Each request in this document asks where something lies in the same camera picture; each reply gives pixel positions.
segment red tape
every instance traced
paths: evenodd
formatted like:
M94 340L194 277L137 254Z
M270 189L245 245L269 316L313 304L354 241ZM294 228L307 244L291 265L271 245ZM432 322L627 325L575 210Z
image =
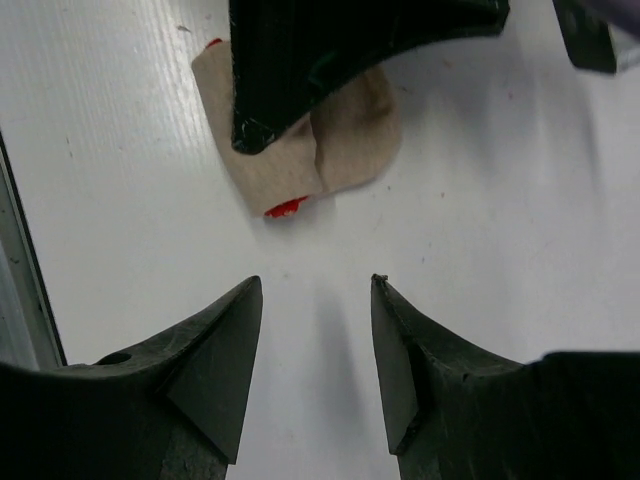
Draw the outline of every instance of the red tape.
M207 46L205 47L205 50L209 47L213 47L214 45L217 45L219 43L222 43L222 39L221 38L214 38L213 40L211 40L209 43L207 43Z
M289 200L288 202L284 202L277 207L273 207L267 213L264 214L265 217L279 218L279 217L288 217L293 215L300 208L300 204L304 202L308 196L295 198L293 200Z

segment dark plastic part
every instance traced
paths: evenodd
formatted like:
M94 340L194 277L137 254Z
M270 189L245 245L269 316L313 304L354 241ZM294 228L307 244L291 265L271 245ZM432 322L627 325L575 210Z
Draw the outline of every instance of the dark plastic part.
M580 0L585 6L640 39L640 2L638 0Z
M331 92L393 55L497 35L508 0L230 0L233 148L257 154Z
M224 479L261 310L255 277L96 365L35 373L0 364L2 478Z
M640 478L640 355L493 355L372 282L389 450L403 480Z
M576 0L553 0L553 5L573 66L580 70L616 73L618 61L607 23Z

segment screw hole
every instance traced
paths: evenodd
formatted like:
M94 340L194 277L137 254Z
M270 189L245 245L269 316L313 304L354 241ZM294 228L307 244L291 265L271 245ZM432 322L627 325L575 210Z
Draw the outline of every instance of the screw hole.
M118 365L124 363L131 358L131 355L124 352L116 352L111 355L107 355L100 360L96 365Z

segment white table surface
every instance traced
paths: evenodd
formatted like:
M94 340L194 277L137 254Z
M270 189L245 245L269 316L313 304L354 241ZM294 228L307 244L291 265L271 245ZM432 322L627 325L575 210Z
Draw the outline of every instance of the white table surface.
M228 478L387 480L372 273L516 360L637 349L640 70L577 73L551 0L512 7L499 39L386 63L405 138L382 178L264 221L221 167L190 71L228 35L225 2L0 0L0 127L69 361L259 274Z

